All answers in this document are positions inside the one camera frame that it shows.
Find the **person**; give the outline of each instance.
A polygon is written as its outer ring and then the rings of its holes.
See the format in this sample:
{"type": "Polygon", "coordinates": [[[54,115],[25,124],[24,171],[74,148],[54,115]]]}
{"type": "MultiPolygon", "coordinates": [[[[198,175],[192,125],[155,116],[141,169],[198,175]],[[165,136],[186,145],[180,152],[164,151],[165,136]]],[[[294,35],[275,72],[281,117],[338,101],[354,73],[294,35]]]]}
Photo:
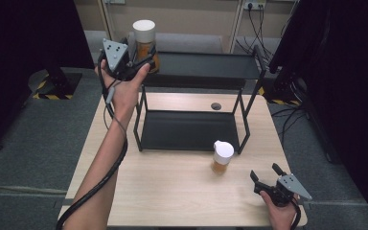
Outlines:
{"type": "MultiPolygon", "coordinates": [[[[101,63],[103,80],[106,86],[110,85],[114,79],[104,70],[105,60],[101,63]]],[[[115,86],[115,93],[112,99],[114,107],[114,119],[110,123],[103,142],[88,169],[80,187],[74,197],[74,202],[84,196],[104,177],[113,163],[118,158],[126,139],[126,130],[133,114],[135,105],[138,102],[139,87],[148,74],[149,64],[145,64],[131,81],[123,81],[115,86]]],[[[109,213],[116,188],[118,172],[115,172],[109,181],[94,196],[87,200],[68,220],[65,221],[63,229],[106,229],[109,213]]],[[[270,196],[261,192],[264,202],[267,204],[270,214],[270,223],[273,229],[289,229],[292,224],[295,210],[292,206],[284,208],[276,207],[270,196]]]]}

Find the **hand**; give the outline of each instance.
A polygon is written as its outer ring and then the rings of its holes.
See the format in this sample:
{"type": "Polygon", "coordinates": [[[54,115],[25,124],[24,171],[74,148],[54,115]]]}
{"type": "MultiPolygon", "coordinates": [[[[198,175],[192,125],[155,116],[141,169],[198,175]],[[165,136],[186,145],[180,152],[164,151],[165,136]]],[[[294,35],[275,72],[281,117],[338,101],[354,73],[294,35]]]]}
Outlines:
{"type": "Polygon", "coordinates": [[[274,230],[289,230],[295,217],[295,208],[289,203],[286,207],[277,207],[271,201],[270,195],[260,191],[260,195],[268,208],[270,223],[274,230]]]}
{"type": "MultiPolygon", "coordinates": [[[[103,82],[106,87],[108,87],[115,79],[110,77],[106,71],[104,70],[106,66],[106,60],[101,62],[101,73],[103,75],[103,82]]],[[[139,87],[142,84],[142,81],[145,79],[148,71],[150,69],[149,64],[145,64],[140,68],[136,76],[131,81],[122,81],[116,80],[115,93],[113,95],[113,107],[115,113],[115,119],[117,119],[127,130],[127,125],[130,121],[130,118],[133,114],[133,110],[135,105],[137,104],[139,95],[139,87]]],[[[95,72],[98,75],[98,66],[95,68],[95,72]]]]}

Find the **cup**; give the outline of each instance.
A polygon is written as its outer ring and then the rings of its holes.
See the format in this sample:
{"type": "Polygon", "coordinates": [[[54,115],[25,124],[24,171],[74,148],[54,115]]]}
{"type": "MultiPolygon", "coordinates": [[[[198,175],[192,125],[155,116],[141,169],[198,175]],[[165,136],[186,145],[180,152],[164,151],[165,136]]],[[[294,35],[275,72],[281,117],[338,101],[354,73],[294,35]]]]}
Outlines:
{"type": "MultiPolygon", "coordinates": [[[[136,40],[136,59],[140,60],[148,56],[149,49],[156,46],[155,24],[150,20],[139,20],[133,23],[133,33],[136,40]]],[[[156,54],[153,56],[155,67],[150,69],[154,73],[159,69],[160,61],[156,54]]]]}
{"type": "Polygon", "coordinates": [[[216,174],[223,174],[228,168],[232,155],[234,154],[234,148],[227,142],[216,141],[214,143],[214,161],[212,163],[212,170],[216,174]]]}

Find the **light wood tabletop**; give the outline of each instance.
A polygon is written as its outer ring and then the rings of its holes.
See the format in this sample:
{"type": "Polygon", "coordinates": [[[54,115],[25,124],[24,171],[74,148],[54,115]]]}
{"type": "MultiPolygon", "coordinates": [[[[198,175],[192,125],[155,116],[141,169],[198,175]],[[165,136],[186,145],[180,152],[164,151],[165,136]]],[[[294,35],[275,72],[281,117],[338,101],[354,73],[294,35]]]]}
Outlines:
{"type": "MultiPolygon", "coordinates": [[[[232,111],[236,100],[236,95],[226,94],[147,93],[147,97],[150,108],[193,111],[214,111],[212,103],[221,104],[221,111],[232,111]]],[[[109,226],[269,225],[265,203],[253,193],[250,171],[267,185],[275,185],[278,178],[271,169],[273,163],[287,173],[290,171],[263,97],[256,97],[247,117],[251,133],[243,152],[234,154],[223,175],[211,170],[213,153],[210,151],[139,151],[132,131],[135,117],[134,113],[127,130],[129,147],[118,172],[109,226]]],[[[235,117],[242,139],[244,127],[239,109],[235,117]]],[[[74,197],[105,133],[101,101],[66,200],[74,197]]],[[[68,207],[64,205],[60,214],[68,207]]],[[[304,208],[301,210],[300,226],[307,223],[304,208]]]]}

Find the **white lid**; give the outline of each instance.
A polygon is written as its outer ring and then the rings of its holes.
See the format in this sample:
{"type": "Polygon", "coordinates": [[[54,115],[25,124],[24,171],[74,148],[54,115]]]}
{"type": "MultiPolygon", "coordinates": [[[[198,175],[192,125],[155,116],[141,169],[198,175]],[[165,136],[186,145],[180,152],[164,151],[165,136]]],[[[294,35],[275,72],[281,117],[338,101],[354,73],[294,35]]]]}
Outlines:
{"type": "Polygon", "coordinates": [[[150,20],[139,20],[133,23],[133,32],[136,41],[149,43],[156,39],[156,24],[150,20]]]}
{"type": "Polygon", "coordinates": [[[216,141],[214,143],[214,160],[221,165],[226,165],[230,162],[232,155],[234,154],[234,148],[227,142],[216,141]]]}

